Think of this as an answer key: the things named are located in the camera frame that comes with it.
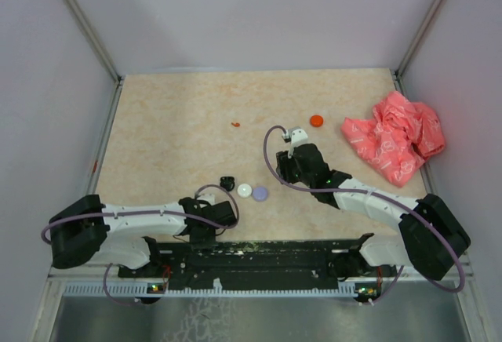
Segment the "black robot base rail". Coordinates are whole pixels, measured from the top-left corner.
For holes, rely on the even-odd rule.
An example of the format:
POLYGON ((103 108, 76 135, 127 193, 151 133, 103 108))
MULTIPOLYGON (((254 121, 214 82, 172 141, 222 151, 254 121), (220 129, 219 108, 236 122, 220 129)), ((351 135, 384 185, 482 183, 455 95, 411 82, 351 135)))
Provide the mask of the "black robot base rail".
POLYGON ((134 297, 152 304, 162 297, 339 297, 377 299, 395 264, 366 263, 363 239, 216 242, 199 248, 187 242, 160 243, 152 262, 120 267, 100 281, 69 282, 69 297, 115 300, 134 297))

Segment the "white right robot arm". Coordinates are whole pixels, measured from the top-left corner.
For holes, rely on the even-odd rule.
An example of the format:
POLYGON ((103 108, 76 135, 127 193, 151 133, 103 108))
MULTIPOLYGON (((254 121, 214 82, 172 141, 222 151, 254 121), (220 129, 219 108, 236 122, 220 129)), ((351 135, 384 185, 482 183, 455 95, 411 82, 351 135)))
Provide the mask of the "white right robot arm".
POLYGON ((348 173, 330 169, 314 144, 280 151, 275 157, 275 172, 282 183, 395 230, 391 237, 368 237, 351 255, 351 269, 358 275, 369 275, 380 265, 398 265, 411 266, 425 278, 440 281, 471 244, 437 195, 410 198, 370 187, 348 173))

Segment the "purple earbud charging case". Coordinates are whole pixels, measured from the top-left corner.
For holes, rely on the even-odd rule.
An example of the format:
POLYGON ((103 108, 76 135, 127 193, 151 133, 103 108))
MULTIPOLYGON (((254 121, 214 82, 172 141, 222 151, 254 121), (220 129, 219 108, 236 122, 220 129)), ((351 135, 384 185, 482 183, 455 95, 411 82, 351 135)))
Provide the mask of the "purple earbud charging case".
POLYGON ((252 192, 252 197, 257 202, 264 202, 269 196, 268 189, 266 187, 255 187, 252 192))

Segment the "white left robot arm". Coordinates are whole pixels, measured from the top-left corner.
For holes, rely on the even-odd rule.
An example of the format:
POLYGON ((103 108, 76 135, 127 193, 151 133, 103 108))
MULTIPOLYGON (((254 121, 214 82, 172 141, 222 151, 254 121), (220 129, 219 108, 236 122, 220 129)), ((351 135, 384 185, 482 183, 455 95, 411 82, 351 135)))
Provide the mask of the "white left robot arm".
POLYGON ((155 236, 211 242, 238 219, 235 200, 217 202, 211 194, 156 206, 104 204, 99 195, 86 195, 52 217, 42 239, 51 247, 56 269, 117 264, 152 277, 163 267, 155 236))

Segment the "white earbud charging case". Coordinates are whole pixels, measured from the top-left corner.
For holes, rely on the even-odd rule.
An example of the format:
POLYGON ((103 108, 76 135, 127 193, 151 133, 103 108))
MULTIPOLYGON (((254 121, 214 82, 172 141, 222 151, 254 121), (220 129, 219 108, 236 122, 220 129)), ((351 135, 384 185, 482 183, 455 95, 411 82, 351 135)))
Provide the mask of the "white earbud charging case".
POLYGON ((240 198, 248 198, 252 195, 253 188, 251 185, 243 183, 237 187, 237 194, 240 198))

